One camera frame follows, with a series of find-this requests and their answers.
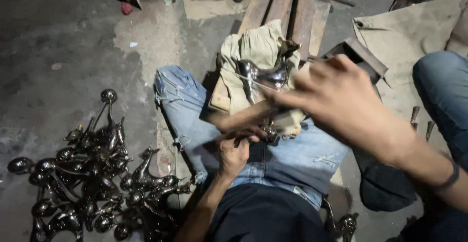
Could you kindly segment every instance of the stained floor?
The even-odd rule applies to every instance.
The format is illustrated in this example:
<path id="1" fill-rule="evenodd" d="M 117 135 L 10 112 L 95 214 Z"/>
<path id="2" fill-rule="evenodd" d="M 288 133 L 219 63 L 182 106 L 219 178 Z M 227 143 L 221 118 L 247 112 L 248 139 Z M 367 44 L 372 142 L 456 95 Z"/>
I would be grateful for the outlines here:
<path id="1" fill-rule="evenodd" d="M 389 9 L 393 0 L 352 0 L 350 8 L 333 4 L 321 53 L 354 36 L 351 19 Z M 235 20 L 242 14 L 187 20 L 182 0 L 143 4 L 143 12 L 120 12 L 118 0 L 0 0 L 0 233 L 2 241 L 27 241 L 30 208 L 37 189 L 27 176 L 13 176 L 6 164 L 14 157 L 33 160 L 54 156 L 61 140 L 86 125 L 100 105 L 99 93 L 113 88 L 119 99 L 114 117 L 126 117 L 130 156 L 152 144 L 160 148 L 157 174 L 173 173 L 176 148 L 161 112 L 155 107 L 153 78 L 164 65 L 180 65 L 202 82 L 214 70 L 214 58 Z M 131 42 L 137 45 L 130 47 Z M 131 169 L 138 162 L 131 163 Z M 359 199 L 360 174 L 352 154 L 341 166 L 347 201 L 336 207 L 361 214 L 357 241 L 385 241 L 396 236 L 411 215 L 420 216 L 420 202 L 394 213 L 365 209 Z M 60 233 L 54 241 L 69 241 Z M 132 241 L 138 241 L 136 234 Z M 85 241 L 113 241 L 86 233 Z"/>

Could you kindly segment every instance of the dark blue jeans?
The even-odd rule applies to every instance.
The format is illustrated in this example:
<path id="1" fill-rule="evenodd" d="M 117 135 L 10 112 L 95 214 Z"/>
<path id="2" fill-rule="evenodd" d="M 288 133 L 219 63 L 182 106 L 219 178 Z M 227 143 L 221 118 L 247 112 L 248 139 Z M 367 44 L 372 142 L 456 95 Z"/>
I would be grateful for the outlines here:
<path id="1" fill-rule="evenodd" d="M 468 61 L 447 51 L 428 54 L 413 68 L 424 107 L 436 122 L 453 159 L 468 171 Z M 453 207 L 424 215 L 402 232 L 405 241 L 468 241 L 468 213 Z"/>
<path id="2" fill-rule="evenodd" d="M 468 171 L 468 61 L 439 51 L 420 59 L 413 80 L 453 159 Z"/>

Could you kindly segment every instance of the light blue jeans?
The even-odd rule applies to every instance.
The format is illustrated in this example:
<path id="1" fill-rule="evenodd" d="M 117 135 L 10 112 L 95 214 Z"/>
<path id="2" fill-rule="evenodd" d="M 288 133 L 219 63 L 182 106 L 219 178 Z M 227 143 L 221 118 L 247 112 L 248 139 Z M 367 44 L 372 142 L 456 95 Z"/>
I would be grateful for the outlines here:
<path id="1" fill-rule="evenodd" d="M 210 144 L 220 135 L 216 127 L 199 119 L 207 91 L 189 72 L 178 66 L 164 66 L 156 72 L 156 101 L 162 105 L 184 149 L 197 183 L 202 183 L 219 166 L 219 150 Z M 252 143 L 250 158 L 231 187 L 257 183 L 292 191 L 316 209 L 327 193 L 331 176 L 338 169 L 348 146 L 313 125 L 301 122 L 295 139 L 280 139 L 277 145 Z"/>

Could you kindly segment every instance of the torn knee of jeans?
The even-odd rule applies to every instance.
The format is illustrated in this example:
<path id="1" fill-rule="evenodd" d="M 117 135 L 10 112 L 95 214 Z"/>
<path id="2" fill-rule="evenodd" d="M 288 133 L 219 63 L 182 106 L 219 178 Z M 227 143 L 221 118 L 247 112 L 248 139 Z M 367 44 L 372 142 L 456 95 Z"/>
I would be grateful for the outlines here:
<path id="1" fill-rule="evenodd" d="M 164 71 L 156 71 L 155 99 L 158 102 L 158 104 L 161 104 L 161 101 L 163 100 L 168 100 L 168 102 L 173 102 L 177 100 L 185 101 L 184 98 L 179 94 L 181 90 L 184 90 L 184 87 L 180 86 L 177 82 L 169 78 Z"/>
<path id="2" fill-rule="evenodd" d="M 191 139 L 187 137 L 187 135 L 183 135 L 178 133 L 177 137 L 174 138 L 174 144 L 179 146 L 179 151 L 183 151 L 185 149 L 185 146 L 189 144 Z"/>

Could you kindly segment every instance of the beige cloth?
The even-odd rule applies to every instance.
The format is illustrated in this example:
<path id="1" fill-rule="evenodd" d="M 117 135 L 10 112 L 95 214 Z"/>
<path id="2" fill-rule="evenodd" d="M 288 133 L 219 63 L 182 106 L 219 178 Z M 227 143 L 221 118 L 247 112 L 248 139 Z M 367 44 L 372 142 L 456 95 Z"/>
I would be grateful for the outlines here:
<path id="1" fill-rule="evenodd" d="M 273 68 L 280 46 L 278 37 L 284 38 L 281 34 L 281 23 L 280 20 L 273 20 L 264 26 L 244 32 L 242 36 L 230 35 L 222 44 L 221 57 L 223 59 L 223 67 L 221 69 L 221 77 L 231 98 L 230 114 L 250 106 L 245 96 L 243 83 L 234 74 L 235 63 L 232 58 L 237 60 L 249 59 L 262 69 Z M 297 51 L 287 60 L 287 63 L 293 65 L 293 68 L 290 72 L 289 81 L 283 87 L 283 90 L 294 88 L 292 77 L 298 72 L 299 61 L 300 55 Z M 264 99 L 263 95 L 256 90 L 254 91 L 254 98 L 256 102 Z M 299 122 L 304 117 L 305 115 L 300 110 L 292 110 L 286 115 L 277 117 L 275 125 L 282 129 L 278 134 L 291 135 L 298 129 L 300 130 Z"/>
<path id="2" fill-rule="evenodd" d="M 447 42 L 447 51 L 458 53 L 468 57 L 468 0 L 462 0 L 460 7 L 463 9 L 457 24 L 453 28 L 450 39 Z"/>
<path id="3" fill-rule="evenodd" d="M 444 49 L 460 16 L 460 1 L 434 0 L 353 19 L 359 41 L 389 68 L 385 80 L 390 87 L 412 83 L 416 61 Z"/>

